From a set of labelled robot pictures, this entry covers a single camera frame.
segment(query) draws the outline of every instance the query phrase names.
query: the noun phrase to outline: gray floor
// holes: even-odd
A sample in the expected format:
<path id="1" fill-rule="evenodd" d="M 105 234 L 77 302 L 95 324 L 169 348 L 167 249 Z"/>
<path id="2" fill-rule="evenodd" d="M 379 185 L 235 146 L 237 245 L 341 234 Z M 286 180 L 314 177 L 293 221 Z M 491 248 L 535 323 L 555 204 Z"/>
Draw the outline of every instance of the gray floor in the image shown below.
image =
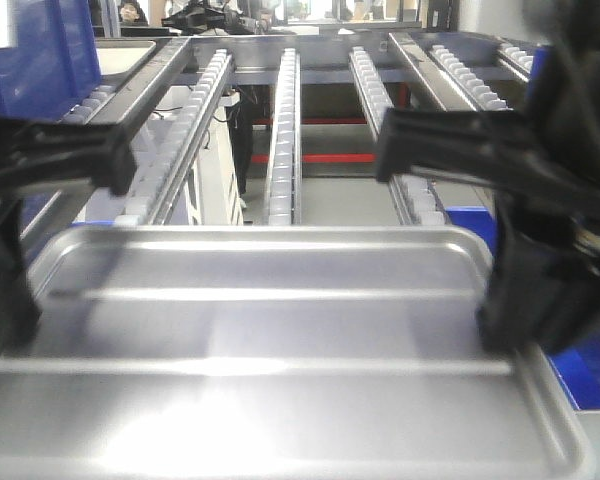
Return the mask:
<path id="1" fill-rule="evenodd" d="M 399 225 L 389 189 L 368 178 L 305 178 L 302 224 L 318 226 Z"/>
<path id="2" fill-rule="evenodd" d="M 249 178 L 247 192 L 242 196 L 247 209 L 242 211 L 246 225 L 262 225 L 264 207 L 264 178 Z"/>

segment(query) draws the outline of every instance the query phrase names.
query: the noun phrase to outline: tray rim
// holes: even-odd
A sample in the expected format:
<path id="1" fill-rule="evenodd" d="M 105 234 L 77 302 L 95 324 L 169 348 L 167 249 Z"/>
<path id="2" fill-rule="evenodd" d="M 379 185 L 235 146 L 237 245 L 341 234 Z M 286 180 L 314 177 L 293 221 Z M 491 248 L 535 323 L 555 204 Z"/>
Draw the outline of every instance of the tray rim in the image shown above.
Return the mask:
<path id="1" fill-rule="evenodd" d="M 363 240 L 357 240 L 351 236 L 358 234 L 363 237 Z M 456 252 L 461 255 L 470 256 L 477 268 L 477 275 L 486 281 L 490 272 L 492 256 L 484 243 L 475 233 L 460 227 L 441 226 L 441 227 L 419 227 L 419 226 L 392 226 L 392 227 L 321 227 L 321 226 L 290 226 L 290 227 L 218 227 L 218 226 L 174 226 L 174 227 L 135 227 L 135 228 L 118 228 L 118 227 L 101 227 L 101 226 L 79 226 L 67 229 L 56 235 L 44 248 L 38 258 L 34 261 L 29 269 L 30 281 L 36 288 L 36 294 L 39 294 L 43 289 L 46 281 L 53 276 L 56 268 L 59 268 L 61 260 L 73 250 L 79 249 L 94 242 L 117 241 L 121 245 L 125 243 L 136 242 L 151 242 L 158 241 L 157 237 L 164 236 L 159 241 L 161 242 L 195 242 L 195 241 L 215 241 L 223 243 L 230 247 L 231 242 L 253 241 L 260 242 L 259 237 L 275 237 L 274 239 L 267 238 L 269 242 L 284 242 L 284 243 L 316 243 L 327 240 L 310 240 L 312 235 L 333 235 L 333 236 L 351 236 L 350 243 L 366 243 L 367 245 L 374 243 L 373 236 L 387 234 L 390 236 L 399 237 L 404 235 L 405 244 L 408 243 L 424 243 L 423 241 L 414 241 L 415 238 L 423 238 L 427 235 L 436 236 L 442 240 L 441 245 L 447 248 L 455 248 Z M 382 243 L 378 243 L 379 248 L 382 248 Z M 554 480 L 587 480 L 593 479 L 596 472 L 596 459 L 593 447 L 586 436 L 583 427 L 577 420 L 576 413 L 571 408 L 569 401 L 560 386 L 558 378 L 555 375 L 548 359 L 538 345 L 528 345 L 524 351 L 515 352 L 512 355 L 512 361 L 516 366 L 516 377 L 526 375 L 528 381 L 532 383 L 535 393 L 539 394 L 543 399 L 542 406 L 554 407 L 551 413 L 552 425 L 560 428 L 562 432 L 568 435 L 565 439 L 575 446 L 575 457 L 570 456 L 566 467 L 568 470 L 564 474 L 558 474 L 552 477 Z M 528 392 L 523 394 L 525 402 L 530 402 L 531 398 Z M 527 405 L 530 415 L 533 415 L 533 407 Z"/>

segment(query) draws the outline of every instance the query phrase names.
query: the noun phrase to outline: person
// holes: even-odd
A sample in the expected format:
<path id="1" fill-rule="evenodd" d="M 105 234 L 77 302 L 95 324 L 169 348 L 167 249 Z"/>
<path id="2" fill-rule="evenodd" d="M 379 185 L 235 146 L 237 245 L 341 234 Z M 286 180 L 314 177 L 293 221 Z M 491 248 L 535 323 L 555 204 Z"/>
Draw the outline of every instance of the person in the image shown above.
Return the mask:
<path id="1" fill-rule="evenodd" d="M 138 0 L 123 0 L 120 4 L 120 21 L 123 26 L 147 26 L 149 22 Z"/>

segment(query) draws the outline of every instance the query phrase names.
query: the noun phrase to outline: conveyor rail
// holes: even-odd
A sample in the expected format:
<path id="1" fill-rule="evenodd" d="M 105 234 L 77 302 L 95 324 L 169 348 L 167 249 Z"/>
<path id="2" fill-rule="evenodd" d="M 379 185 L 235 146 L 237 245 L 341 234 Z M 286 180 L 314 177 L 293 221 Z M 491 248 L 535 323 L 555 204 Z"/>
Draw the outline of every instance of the conveyor rail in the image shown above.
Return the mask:
<path id="1" fill-rule="evenodd" d="M 509 68 L 520 80 L 527 83 L 531 76 L 534 56 L 510 43 L 503 43 L 498 49 L 501 64 Z"/>
<path id="2" fill-rule="evenodd" d="M 169 40 L 108 99 L 88 123 L 122 123 L 129 138 L 133 138 L 187 65 L 192 51 L 191 38 Z M 35 256 L 52 235 L 71 224 L 93 192 L 94 188 L 91 186 L 55 192 L 22 232 L 21 242 L 25 255 Z"/>
<path id="3" fill-rule="evenodd" d="M 378 139 L 387 108 L 393 107 L 373 61 L 363 47 L 354 47 L 349 55 L 353 83 L 360 97 L 374 140 Z M 402 225 L 442 225 L 444 208 L 433 186 L 425 179 L 411 175 L 394 175 L 389 191 Z"/>
<path id="4" fill-rule="evenodd" d="M 473 103 L 474 110 L 508 109 L 507 102 L 502 100 L 444 45 L 434 45 L 431 49 L 431 56 Z"/>
<path id="5" fill-rule="evenodd" d="M 285 49 L 276 85 L 269 164 L 264 197 L 264 223 L 301 222 L 300 57 Z"/>
<path id="6" fill-rule="evenodd" d="M 231 61 L 232 56 L 226 50 L 216 51 L 170 127 L 156 160 L 132 187 L 123 215 L 116 223 L 164 225 L 168 222 L 222 96 L 231 73 Z"/>

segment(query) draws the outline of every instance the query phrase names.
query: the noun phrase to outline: red bar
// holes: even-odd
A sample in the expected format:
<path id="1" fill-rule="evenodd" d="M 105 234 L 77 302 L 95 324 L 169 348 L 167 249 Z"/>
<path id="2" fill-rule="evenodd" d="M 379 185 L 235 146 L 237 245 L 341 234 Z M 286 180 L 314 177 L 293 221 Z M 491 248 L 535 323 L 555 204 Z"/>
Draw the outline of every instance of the red bar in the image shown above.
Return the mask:
<path id="1" fill-rule="evenodd" d="M 411 91 L 409 90 L 409 85 L 406 83 L 401 83 L 398 88 L 398 106 L 406 108 L 411 103 Z"/>
<path id="2" fill-rule="evenodd" d="M 373 153 L 308 153 L 302 156 L 302 163 L 372 163 Z M 268 155 L 253 155 L 252 163 L 268 163 Z"/>

